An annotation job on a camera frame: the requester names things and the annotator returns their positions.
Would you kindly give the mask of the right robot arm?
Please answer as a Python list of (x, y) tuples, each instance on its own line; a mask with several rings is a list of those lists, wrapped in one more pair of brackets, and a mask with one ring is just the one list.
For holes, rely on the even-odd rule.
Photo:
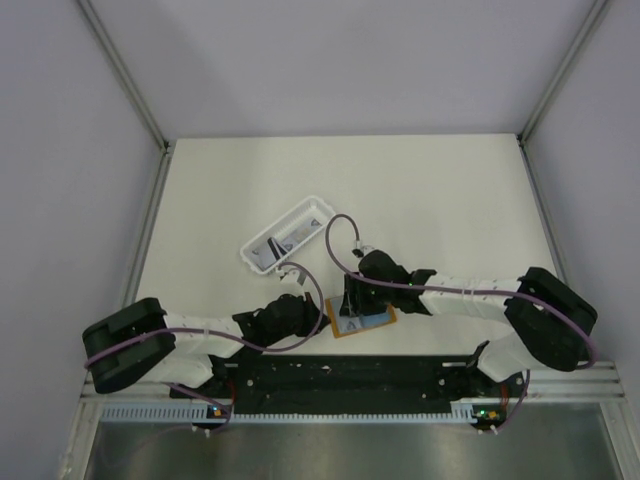
[(515, 373), (537, 367), (571, 372), (596, 360), (590, 339), (596, 310), (542, 267), (515, 279), (463, 279), (433, 269), (407, 271), (378, 249), (360, 247), (353, 254), (358, 266), (345, 275), (347, 290), (367, 305), (508, 327), (505, 336), (483, 341), (468, 361), (467, 384), (478, 395), (492, 394)]

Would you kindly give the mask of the yellow leather card holder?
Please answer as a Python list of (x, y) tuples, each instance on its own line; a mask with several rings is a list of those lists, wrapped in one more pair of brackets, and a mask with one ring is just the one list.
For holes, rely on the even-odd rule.
[(397, 316), (392, 306), (388, 306), (383, 313), (377, 313), (372, 315), (357, 315), (362, 323), (362, 329), (358, 332), (344, 335), (340, 331), (340, 318), (351, 317), (349, 315), (343, 315), (339, 313), (342, 305), (342, 299), (340, 297), (333, 297), (325, 301), (326, 314), (330, 321), (331, 331), (336, 339), (344, 338), (347, 336), (363, 333), (369, 330), (381, 328), (397, 322)]

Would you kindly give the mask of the silver diamond card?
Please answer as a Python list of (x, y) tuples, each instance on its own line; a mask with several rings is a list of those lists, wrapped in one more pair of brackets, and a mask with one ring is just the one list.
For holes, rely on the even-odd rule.
[(362, 329), (362, 323), (359, 317), (341, 317), (340, 318), (340, 331), (342, 334), (347, 335), (354, 332), (358, 332)]

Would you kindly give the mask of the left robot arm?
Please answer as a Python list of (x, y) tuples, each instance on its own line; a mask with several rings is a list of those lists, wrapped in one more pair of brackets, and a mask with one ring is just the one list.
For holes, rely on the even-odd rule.
[(283, 294), (263, 308), (220, 318), (170, 313), (148, 297), (85, 329), (85, 368), (98, 394), (143, 381), (212, 397), (226, 387), (226, 361), (291, 351), (328, 323), (310, 294)]

